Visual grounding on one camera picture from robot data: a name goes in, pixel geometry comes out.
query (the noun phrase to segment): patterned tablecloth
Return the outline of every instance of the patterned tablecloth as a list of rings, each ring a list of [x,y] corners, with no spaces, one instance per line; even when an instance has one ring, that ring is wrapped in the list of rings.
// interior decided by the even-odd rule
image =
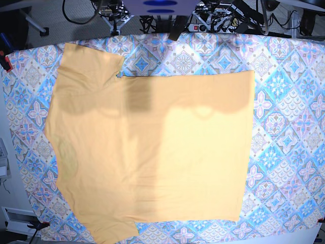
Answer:
[[[324,216],[324,46],[216,34],[183,34],[177,42],[157,34],[76,43],[125,56],[120,75],[126,76],[255,70],[254,124],[240,220],[137,223],[140,235],[121,243],[242,240],[312,228]],[[63,50],[59,44],[11,54],[14,70],[1,70],[2,83],[28,199],[38,218],[51,224],[42,239],[91,242],[55,185],[55,154],[44,136]]]

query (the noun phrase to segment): fabric sheet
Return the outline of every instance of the fabric sheet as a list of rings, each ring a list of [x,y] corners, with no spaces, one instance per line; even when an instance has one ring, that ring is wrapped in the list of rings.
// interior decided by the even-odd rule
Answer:
[[[138,235],[134,221],[237,221],[254,71],[117,78],[123,60],[66,44],[58,69],[45,135],[77,219],[97,243]]]
[[[120,76],[255,70],[252,143],[239,221],[136,222],[139,236],[119,244],[245,240],[314,228],[324,217],[323,45],[216,33],[183,33],[177,42],[168,40],[168,34],[147,34],[74,43],[122,55]],[[8,56],[14,69],[7,73],[0,67],[0,81],[28,200],[38,219],[51,224],[41,230],[42,240],[94,242],[55,184],[56,155],[44,135],[64,46],[60,43],[11,53]],[[187,206],[188,202],[183,202],[183,207]]]

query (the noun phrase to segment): red clamp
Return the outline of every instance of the red clamp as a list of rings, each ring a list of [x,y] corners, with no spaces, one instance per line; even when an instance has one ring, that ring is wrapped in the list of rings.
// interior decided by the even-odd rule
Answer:
[[[319,219],[317,223],[325,223],[325,219]]]
[[[12,71],[12,65],[8,57],[5,56],[4,52],[0,50],[0,64],[8,72]]]

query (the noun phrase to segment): t-shirt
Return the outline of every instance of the t-shirt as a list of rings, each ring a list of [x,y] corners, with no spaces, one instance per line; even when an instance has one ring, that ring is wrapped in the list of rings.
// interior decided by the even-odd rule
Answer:
[[[45,134],[57,186],[96,243],[135,222],[237,221],[254,72],[118,78],[124,58],[66,44]]]

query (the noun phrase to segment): t-shirt sleeve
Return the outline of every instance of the t-shirt sleeve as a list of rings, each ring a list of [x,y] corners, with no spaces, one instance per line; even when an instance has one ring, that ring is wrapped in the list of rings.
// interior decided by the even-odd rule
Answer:
[[[82,95],[101,90],[114,82],[124,57],[66,43],[54,93]]]

